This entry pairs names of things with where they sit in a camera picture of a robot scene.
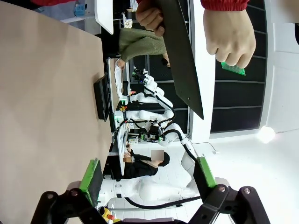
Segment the black tablet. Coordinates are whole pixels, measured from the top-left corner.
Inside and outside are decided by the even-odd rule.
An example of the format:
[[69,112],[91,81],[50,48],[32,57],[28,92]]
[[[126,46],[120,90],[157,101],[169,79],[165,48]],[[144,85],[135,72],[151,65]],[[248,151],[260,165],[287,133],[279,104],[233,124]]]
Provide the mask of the black tablet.
[[199,83],[185,20],[178,0],[155,0],[164,16],[164,41],[177,95],[204,118]]

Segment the fist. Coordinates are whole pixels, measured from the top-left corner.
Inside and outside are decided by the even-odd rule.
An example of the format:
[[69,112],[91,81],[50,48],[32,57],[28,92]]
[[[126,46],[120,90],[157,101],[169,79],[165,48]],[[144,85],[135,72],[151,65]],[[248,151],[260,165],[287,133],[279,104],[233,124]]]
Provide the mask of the fist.
[[256,49],[256,39],[246,10],[219,12],[205,10],[206,49],[219,62],[245,68]]
[[165,29],[161,26],[163,22],[162,11],[154,7],[153,0],[143,0],[139,3],[136,19],[141,26],[154,31],[156,36],[163,36]]

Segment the table surface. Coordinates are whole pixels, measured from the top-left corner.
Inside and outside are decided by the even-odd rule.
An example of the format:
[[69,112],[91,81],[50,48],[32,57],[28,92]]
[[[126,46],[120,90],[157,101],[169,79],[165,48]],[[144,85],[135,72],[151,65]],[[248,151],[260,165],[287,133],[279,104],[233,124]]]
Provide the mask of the table surface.
[[110,34],[113,34],[113,1],[95,0],[94,16],[98,24],[100,24]]
[[104,75],[102,46],[89,33],[2,1],[0,21],[0,217],[24,224],[43,192],[64,193],[90,159],[104,168],[110,124],[98,120],[93,91]]

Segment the ceiling light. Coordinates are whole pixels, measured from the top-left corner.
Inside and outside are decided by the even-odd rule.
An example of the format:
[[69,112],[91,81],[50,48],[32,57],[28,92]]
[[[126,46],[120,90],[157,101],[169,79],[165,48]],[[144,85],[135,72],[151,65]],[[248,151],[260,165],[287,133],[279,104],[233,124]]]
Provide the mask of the ceiling light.
[[262,143],[269,143],[272,141],[275,137],[275,131],[268,127],[268,126],[263,126],[259,133],[257,134],[257,138],[262,142]]

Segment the red sleeve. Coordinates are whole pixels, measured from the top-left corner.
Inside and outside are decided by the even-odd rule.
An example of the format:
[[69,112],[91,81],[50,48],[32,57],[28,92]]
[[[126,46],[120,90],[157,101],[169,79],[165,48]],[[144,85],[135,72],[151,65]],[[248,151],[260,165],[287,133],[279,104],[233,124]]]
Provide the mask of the red sleeve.
[[30,1],[37,4],[38,6],[55,6],[60,3],[66,3],[75,0],[30,0]]
[[243,11],[249,0],[201,0],[203,8],[212,11]]

